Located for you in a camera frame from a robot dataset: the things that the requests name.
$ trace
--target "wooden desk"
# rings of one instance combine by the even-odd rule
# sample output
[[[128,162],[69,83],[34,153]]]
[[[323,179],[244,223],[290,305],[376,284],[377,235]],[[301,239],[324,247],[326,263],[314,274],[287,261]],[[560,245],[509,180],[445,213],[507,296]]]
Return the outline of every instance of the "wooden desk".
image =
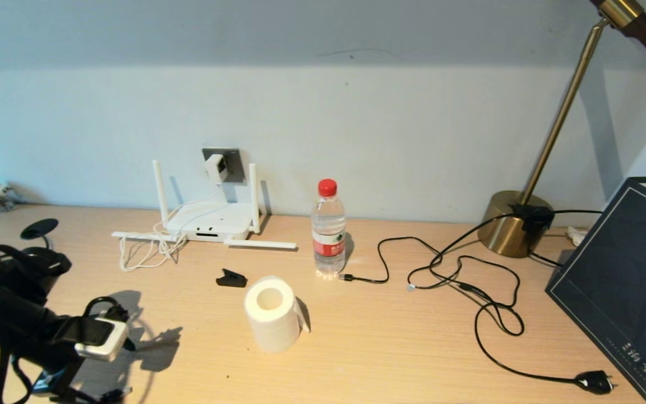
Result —
[[[32,244],[19,239],[29,223],[47,217],[61,222],[51,238],[73,266],[49,295],[47,307],[57,314],[79,315],[93,297],[116,294],[125,297],[122,302],[128,309],[139,307],[132,324],[134,337],[143,334],[142,340],[150,340],[182,327],[177,350],[169,343],[135,355],[122,351],[112,364],[87,361],[77,379],[84,380],[88,393],[130,385],[133,393],[126,402],[134,403],[643,402],[546,296],[551,268],[531,259],[503,258],[473,243],[452,252],[442,266],[452,269],[454,258],[465,253],[515,269],[523,280],[516,307],[526,331],[522,337],[508,337],[485,317],[481,335],[488,350],[507,365],[530,373],[572,378],[581,371],[605,370],[620,385],[612,394],[594,396],[571,384],[522,378],[494,365],[475,342],[473,320],[478,306],[474,302],[451,287],[405,290],[408,271],[431,258],[430,251],[414,241],[384,246],[390,265],[387,284],[316,278],[305,217],[272,217],[264,228],[265,240],[297,241],[296,252],[191,242],[178,264],[170,261],[161,268],[123,273],[118,269],[118,240],[110,233],[148,231],[158,215],[154,210],[40,205],[0,214],[0,244],[17,248]],[[382,238],[415,235],[442,247],[470,227],[351,220],[348,231],[354,250],[346,272],[366,278],[384,276],[376,252]],[[564,238],[549,236],[538,252],[556,258],[569,248]],[[312,333],[301,335],[285,353],[259,351],[243,312],[246,290],[217,286],[214,279],[222,276],[221,268],[242,273],[249,282],[269,274],[280,276],[307,305]],[[466,263],[460,279],[503,301],[509,301],[514,285],[509,274],[473,261]],[[414,281],[428,284],[432,279],[421,274]],[[166,368],[166,356],[174,351]],[[25,363],[23,368],[31,379],[39,374],[36,366]],[[5,401],[17,400],[22,392],[10,372]],[[46,401],[33,397],[31,402]]]

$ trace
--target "white router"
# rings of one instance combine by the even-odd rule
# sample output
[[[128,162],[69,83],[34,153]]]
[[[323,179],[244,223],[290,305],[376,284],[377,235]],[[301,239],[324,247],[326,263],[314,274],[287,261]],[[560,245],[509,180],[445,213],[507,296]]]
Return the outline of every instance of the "white router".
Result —
[[[259,182],[256,177],[256,165],[248,165],[248,181],[251,190],[251,202],[229,204],[224,201],[203,200],[185,204],[176,214],[169,218],[164,181],[161,178],[161,166],[154,160],[156,190],[159,194],[161,222],[169,235],[132,235],[127,232],[113,232],[114,237],[126,237],[133,240],[154,240],[177,242],[181,237],[194,241],[217,241],[230,246],[252,246],[258,248],[275,248],[295,250],[296,243],[281,241],[246,240],[249,233],[261,233],[259,212]]]

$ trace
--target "paper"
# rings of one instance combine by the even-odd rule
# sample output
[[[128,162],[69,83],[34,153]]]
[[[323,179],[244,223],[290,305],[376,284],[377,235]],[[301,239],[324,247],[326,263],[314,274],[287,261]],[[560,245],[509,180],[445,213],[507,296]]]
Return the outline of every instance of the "paper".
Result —
[[[276,276],[254,283],[243,306],[253,337],[266,352],[283,352],[293,346],[301,329],[310,332],[293,290]]]

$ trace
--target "black clip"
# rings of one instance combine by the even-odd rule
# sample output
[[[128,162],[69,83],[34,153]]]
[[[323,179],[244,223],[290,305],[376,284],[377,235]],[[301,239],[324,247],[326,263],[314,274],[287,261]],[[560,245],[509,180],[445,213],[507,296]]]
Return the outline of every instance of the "black clip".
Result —
[[[218,286],[246,287],[246,282],[248,279],[245,276],[225,268],[223,268],[223,277],[216,279]]]

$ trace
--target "wall socket plate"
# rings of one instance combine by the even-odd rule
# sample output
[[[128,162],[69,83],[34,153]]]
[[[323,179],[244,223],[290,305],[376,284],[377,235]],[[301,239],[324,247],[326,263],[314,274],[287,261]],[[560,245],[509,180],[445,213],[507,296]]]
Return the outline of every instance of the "wall socket plate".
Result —
[[[228,169],[228,176],[223,182],[245,182],[246,173],[243,171],[243,162],[241,161],[241,152],[238,149],[226,148],[204,148],[203,158],[208,159],[213,154],[221,154],[223,161],[226,163]]]

